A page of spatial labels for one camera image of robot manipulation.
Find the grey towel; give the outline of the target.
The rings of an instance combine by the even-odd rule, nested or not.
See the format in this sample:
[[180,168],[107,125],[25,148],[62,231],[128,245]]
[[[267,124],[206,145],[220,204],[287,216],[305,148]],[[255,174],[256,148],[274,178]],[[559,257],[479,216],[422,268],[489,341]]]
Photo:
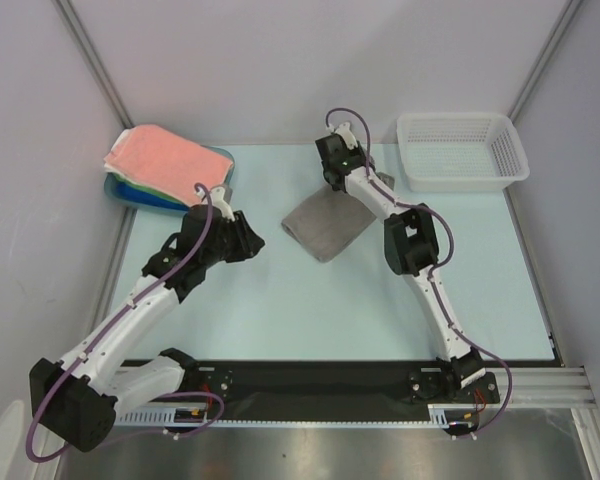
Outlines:
[[287,214],[281,227],[314,259],[328,263],[376,220],[361,200],[327,185]]

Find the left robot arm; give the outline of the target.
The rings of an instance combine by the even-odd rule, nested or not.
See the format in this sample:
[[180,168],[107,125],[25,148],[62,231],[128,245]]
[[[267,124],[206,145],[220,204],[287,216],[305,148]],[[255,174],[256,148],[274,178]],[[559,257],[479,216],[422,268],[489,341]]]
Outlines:
[[30,370],[28,457],[44,460],[33,451],[39,426],[89,452],[120,416],[163,396],[194,397],[200,388],[196,362],[178,349],[167,349],[132,372],[118,369],[153,327],[205,281],[210,268],[250,260],[264,245],[242,211],[209,204],[190,208],[180,230],[144,265],[125,301],[59,360],[42,358]]

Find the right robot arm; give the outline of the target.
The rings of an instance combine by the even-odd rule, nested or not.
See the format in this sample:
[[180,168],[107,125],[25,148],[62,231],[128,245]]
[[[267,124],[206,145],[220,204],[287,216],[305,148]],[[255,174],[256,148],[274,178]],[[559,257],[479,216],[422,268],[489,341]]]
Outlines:
[[407,204],[367,163],[358,141],[347,144],[337,133],[315,141],[325,181],[333,190],[360,201],[383,226],[384,257],[390,270],[410,286],[429,320],[438,346],[441,393],[461,402],[486,374],[477,347],[464,338],[446,295],[439,269],[439,243],[427,205]]

